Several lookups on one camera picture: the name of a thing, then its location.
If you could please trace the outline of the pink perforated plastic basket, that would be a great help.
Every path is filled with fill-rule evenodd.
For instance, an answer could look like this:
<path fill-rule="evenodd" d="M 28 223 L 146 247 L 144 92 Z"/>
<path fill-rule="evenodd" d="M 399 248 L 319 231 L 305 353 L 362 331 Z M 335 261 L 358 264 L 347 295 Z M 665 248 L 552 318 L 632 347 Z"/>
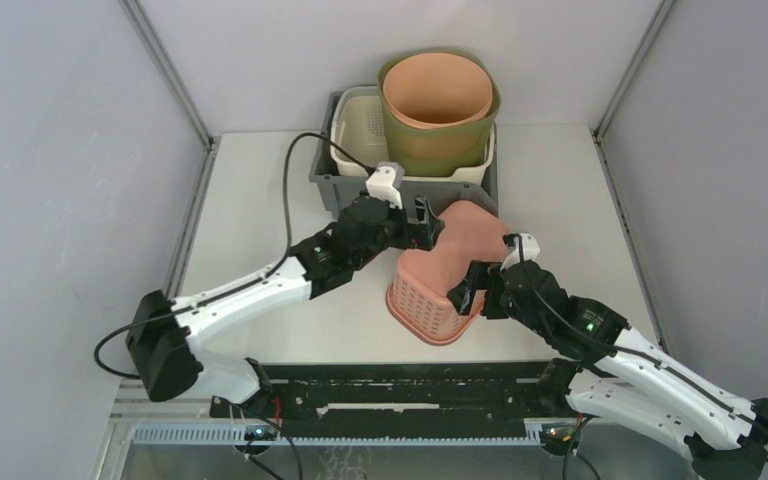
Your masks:
<path fill-rule="evenodd" d="M 391 315 L 434 346 L 458 340 L 480 313 L 482 293 L 467 314 L 460 314 L 447 294 L 464 280 L 471 261 L 503 260 L 507 255 L 503 236 L 509 232 L 503 221 L 467 200 L 451 204 L 439 219 L 444 229 L 435 247 L 404 251 L 385 297 Z"/>

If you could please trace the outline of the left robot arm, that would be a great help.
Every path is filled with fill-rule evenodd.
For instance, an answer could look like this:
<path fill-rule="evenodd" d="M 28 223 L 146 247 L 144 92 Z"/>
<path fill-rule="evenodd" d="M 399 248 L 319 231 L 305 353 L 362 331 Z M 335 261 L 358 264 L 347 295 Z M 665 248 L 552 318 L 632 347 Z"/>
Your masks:
<path fill-rule="evenodd" d="M 192 296 L 145 295 L 125 344 L 149 400 L 201 393 L 234 403 L 250 417 L 265 414 L 273 392 L 260 363 L 219 355 L 209 344 L 272 310 L 349 283 L 390 248 L 431 250 L 445 223 L 426 198 L 416 197 L 415 206 L 411 220 L 404 210 L 363 194 L 337 220 L 291 246 L 277 265 Z"/>

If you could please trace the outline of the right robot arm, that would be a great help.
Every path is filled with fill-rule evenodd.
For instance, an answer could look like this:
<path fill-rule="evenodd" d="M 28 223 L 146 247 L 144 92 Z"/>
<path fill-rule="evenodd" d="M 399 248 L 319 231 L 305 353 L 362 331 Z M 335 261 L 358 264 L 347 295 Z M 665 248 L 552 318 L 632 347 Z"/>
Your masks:
<path fill-rule="evenodd" d="M 460 313 L 513 319 L 559 353 L 538 381 L 552 416 L 595 416 L 647 436 L 701 479 L 757 479 L 768 464 L 768 399 L 748 400 L 705 380 L 597 300 L 570 296 L 532 260 L 471 263 L 448 294 Z"/>

